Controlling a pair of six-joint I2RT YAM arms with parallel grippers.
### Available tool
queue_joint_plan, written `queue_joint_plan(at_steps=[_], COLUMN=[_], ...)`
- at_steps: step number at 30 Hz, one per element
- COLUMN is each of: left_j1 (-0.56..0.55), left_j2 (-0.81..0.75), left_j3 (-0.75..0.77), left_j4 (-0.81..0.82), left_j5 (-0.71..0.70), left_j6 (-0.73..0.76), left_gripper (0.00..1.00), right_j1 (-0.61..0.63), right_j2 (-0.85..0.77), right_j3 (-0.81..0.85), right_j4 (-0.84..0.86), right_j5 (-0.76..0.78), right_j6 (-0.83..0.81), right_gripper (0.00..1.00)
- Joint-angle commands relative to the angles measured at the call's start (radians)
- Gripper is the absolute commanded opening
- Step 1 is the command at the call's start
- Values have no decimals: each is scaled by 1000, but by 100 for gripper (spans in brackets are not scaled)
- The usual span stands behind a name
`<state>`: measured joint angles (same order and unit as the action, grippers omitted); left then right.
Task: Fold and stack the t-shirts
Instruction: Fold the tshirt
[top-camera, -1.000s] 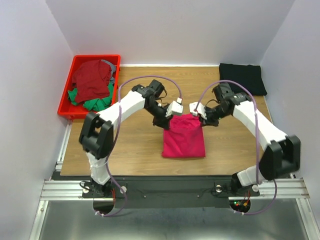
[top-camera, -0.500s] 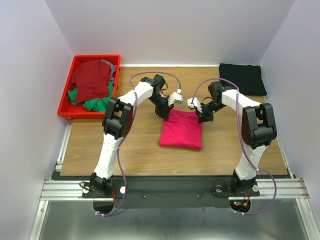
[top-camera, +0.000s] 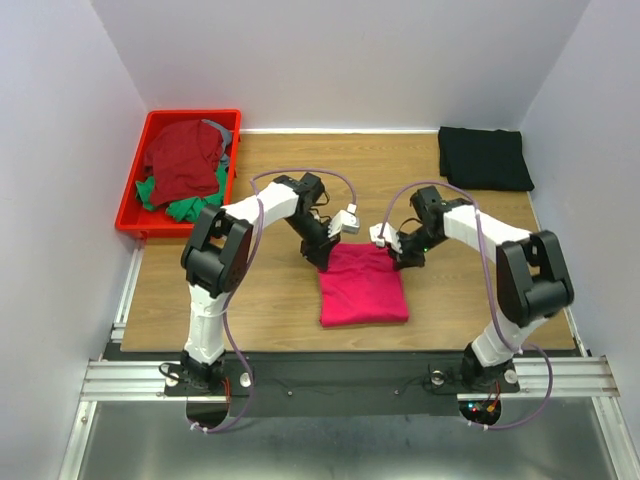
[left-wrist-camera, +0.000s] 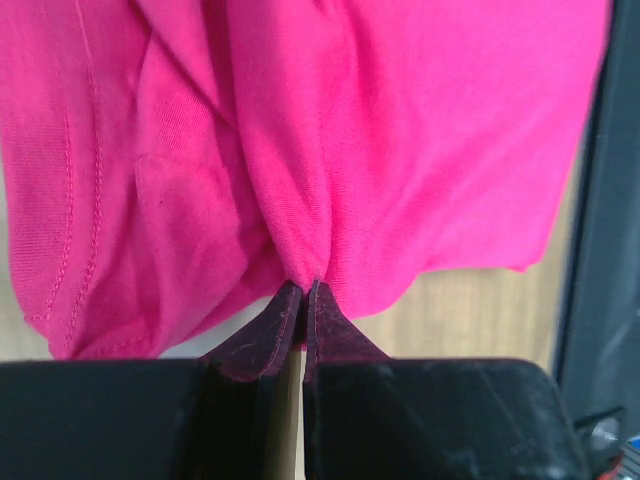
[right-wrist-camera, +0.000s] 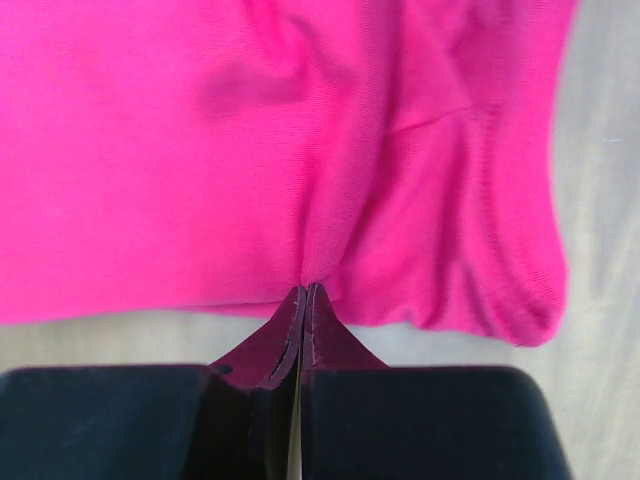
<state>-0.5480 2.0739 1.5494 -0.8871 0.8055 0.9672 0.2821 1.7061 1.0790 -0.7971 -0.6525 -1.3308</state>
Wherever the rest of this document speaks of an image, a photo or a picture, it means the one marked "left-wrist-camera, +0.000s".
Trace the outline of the pink t shirt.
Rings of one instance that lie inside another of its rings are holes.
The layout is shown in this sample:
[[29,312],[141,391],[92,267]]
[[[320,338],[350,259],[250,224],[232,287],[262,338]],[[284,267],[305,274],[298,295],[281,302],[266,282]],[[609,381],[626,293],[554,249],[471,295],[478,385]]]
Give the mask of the pink t shirt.
[[155,357],[327,282],[544,255],[607,1],[5,1],[9,263],[57,359]]

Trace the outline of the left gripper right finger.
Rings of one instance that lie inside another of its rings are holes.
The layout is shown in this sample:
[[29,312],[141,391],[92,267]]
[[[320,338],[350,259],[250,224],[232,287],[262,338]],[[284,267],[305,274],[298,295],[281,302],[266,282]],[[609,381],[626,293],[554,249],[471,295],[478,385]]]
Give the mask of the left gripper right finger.
[[303,380],[309,479],[586,479],[550,377],[520,359],[395,359],[315,282]]

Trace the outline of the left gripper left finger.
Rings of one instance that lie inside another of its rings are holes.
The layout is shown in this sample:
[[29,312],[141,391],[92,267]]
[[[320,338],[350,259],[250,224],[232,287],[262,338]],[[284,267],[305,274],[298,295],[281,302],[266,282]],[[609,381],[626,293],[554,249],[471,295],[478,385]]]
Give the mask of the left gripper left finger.
[[292,479],[301,290],[196,358],[1,366],[5,479]]

